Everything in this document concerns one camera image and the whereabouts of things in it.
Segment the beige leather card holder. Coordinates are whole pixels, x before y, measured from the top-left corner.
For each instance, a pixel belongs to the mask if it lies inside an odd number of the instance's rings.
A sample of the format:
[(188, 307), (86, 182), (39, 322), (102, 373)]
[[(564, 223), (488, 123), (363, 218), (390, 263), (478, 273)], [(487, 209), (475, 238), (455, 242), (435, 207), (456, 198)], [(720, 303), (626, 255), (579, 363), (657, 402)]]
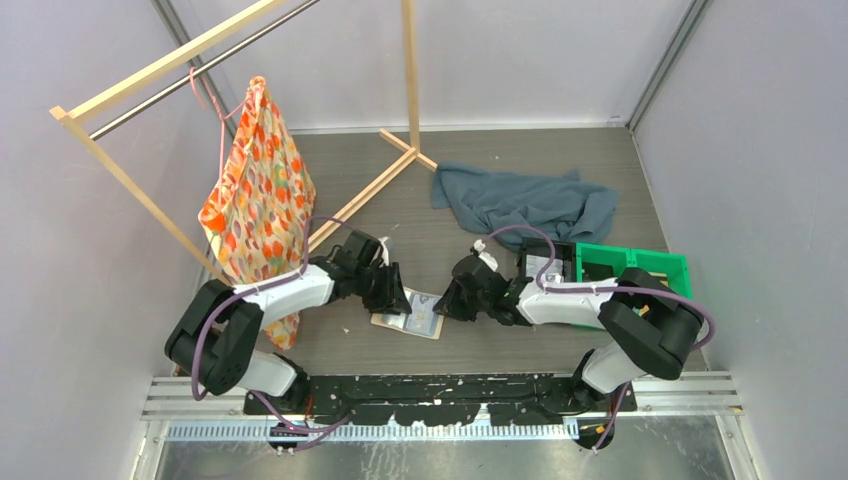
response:
[[(404, 334), (408, 334), (408, 335), (414, 335), (414, 334), (410, 334), (410, 333), (405, 332), (404, 329), (403, 329), (404, 320), (406, 319), (407, 315), (408, 314), (402, 314), (402, 315), (373, 314), (372, 317), (371, 317), (370, 323), (374, 326), (388, 328), (388, 329), (395, 330), (395, 331), (398, 331), (398, 332), (401, 332), (401, 333), (404, 333)], [(440, 338), (440, 335), (436, 339), (427, 338), (427, 337), (423, 337), (423, 336), (419, 336), (419, 335), (414, 335), (414, 336), (422, 337), (422, 338), (426, 338), (426, 339), (430, 339), (430, 340), (438, 340)]]

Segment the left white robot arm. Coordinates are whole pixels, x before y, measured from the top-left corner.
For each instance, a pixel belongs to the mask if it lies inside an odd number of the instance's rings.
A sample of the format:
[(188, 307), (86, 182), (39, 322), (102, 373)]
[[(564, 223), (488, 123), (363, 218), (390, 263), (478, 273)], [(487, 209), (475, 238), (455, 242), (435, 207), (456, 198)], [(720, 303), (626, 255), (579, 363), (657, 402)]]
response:
[(165, 343), (165, 355), (188, 372), (195, 399), (222, 395), (235, 387), (268, 396), (284, 414), (298, 412), (307, 398), (293, 362), (257, 350), (259, 333), (271, 323), (349, 296), (372, 314), (412, 311), (400, 268), (383, 257), (384, 244), (360, 230), (327, 256), (260, 282), (228, 286), (203, 284)]

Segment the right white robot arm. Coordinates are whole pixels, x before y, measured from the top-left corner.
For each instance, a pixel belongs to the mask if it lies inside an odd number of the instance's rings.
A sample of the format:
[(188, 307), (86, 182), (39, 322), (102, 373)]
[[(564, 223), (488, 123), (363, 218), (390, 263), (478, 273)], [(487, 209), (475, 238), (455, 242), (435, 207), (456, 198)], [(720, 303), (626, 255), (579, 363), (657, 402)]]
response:
[(678, 379), (709, 322), (690, 299), (637, 267), (595, 282), (506, 278), (485, 252), (471, 253), (453, 267), (434, 310), (461, 321), (483, 313), (506, 326), (565, 324), (605, 330), (611, 344), (587, 352), (570, 379), (572, 400), (589, 411), (642, 376)]

